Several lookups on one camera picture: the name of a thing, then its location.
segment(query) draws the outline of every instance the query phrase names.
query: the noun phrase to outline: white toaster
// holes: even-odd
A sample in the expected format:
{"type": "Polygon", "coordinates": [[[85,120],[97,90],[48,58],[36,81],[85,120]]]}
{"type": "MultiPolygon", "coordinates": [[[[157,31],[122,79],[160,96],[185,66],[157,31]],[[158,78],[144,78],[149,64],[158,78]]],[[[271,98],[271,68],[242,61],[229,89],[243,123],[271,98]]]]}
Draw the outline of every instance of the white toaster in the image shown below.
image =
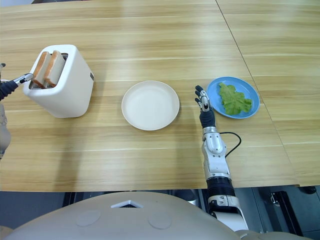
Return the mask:
{"type": "Polygon", "coordinates": [[[94,75],[74,45],[52,45],[44,48],[30,73],[36,69],[42,52],[59,51],[65,59],[60,78],[55,87],[41,89],[26,82],[23,92],[56,118],[75,118],[87,111],[94,85],[94,75]]]}

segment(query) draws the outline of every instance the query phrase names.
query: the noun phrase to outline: blue plate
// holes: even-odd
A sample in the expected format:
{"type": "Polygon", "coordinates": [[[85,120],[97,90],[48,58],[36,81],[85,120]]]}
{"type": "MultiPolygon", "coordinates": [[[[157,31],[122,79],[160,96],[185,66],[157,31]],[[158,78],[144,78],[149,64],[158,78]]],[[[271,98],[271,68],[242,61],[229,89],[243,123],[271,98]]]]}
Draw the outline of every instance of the blue plate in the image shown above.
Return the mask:
{"type": "Polygon", "coordinates": [[[256,90],[246,81],[241,80],[240,78],[232,77],[232,76],[223,76],[213,80],[207,90],[206,90],[211,105],[213,108],[220,114],[232,118],[232,119],[246,119],[256,114],[260,106],[259,95],[256,90]],[[249,112],[241,111],[237,115],[229,115],[226,114],[225,107],[222,104],[222,98],[219,95],[220,86],[219,83],[224,83],[225,85],[233,85],[237,92],[244,93],[244,97],[246,99],[252,100],[252,107],[249,112]]]}

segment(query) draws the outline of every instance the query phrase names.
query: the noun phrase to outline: robotic arm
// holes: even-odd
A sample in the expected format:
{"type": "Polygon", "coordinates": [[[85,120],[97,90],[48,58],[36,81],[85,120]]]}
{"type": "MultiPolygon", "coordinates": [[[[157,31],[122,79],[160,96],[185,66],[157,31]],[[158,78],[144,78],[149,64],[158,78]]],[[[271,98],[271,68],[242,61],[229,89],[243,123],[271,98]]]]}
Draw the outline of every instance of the robotic arm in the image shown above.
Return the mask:
{"type": "Polygon", "coordinates": [[[202,153],[207,183],[209,213],[232,230],[248,229],[239,199],[235,195],[226,161],[227,146],[217,132],[214,109],[201,86],[195,87],[202,125],[202,153]]]}
{"type": "MultiPolygon", "coordinates": [[[[6,66],[5,63],[0,63],[0,78],[1,70],[6,66]]],[[[0,81],[0,101],[6,96],[15,91],[21,84],[30,81],[34,77],[33,74],[27,73],[11,81],[0,81]]],[[[7,147],[11,141],[11,135],[7,129],[7,118],[5,115],[5,108],[0,103],[0,160],[5,154],[7,147]]]]}

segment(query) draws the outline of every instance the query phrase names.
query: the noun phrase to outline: metal joint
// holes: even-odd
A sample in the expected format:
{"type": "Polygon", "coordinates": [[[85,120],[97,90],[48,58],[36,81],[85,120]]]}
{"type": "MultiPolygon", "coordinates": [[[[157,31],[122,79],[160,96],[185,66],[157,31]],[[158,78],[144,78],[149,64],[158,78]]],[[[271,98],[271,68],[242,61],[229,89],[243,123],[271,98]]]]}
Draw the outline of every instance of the metal joint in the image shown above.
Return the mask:
{"type": "Polygon", "coordinates": [[[203,134],[217,133],[217,129],[214,126],[207,126],[202,129],[203,134]]]}

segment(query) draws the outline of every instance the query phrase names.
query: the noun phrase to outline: bread slice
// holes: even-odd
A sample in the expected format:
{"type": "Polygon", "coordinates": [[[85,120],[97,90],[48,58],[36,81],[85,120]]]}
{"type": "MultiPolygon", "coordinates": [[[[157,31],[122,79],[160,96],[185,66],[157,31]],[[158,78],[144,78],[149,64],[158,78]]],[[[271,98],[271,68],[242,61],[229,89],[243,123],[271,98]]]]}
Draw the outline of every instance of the bread slice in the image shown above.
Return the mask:
{"type": "Polygon", "coordinates": [[[50,63],[45,71],[44,80],[55,87],[65,66],[65,59],[59,51],[53,51],[50,63]]]}
{"type": "Polygon", "coordinates": [[[45,88],[45,86],[44,86],[45,73],[46,73],[47,67],[50,63],[50,58],[51,58],[50,53],[47,51],[44,51],[41,54],[39,61],[35,67],[35,70],[33,72],[34,78],[32,79],[32,81],[42,89],[45,88]]]}

